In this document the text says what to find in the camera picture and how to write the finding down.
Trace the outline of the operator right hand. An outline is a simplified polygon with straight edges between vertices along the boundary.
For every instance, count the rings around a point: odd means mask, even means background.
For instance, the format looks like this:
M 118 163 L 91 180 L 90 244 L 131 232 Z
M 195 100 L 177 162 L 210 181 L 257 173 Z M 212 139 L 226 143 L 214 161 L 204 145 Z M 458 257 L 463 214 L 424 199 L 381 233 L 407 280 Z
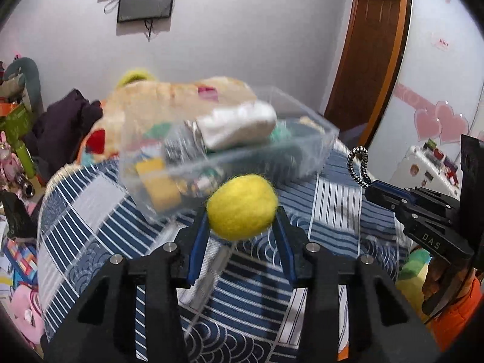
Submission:
M 459 269 L 446 260 L 432 258 L 424 282 L 422 312 L 429 317 L 443 310 L 459 289 Z

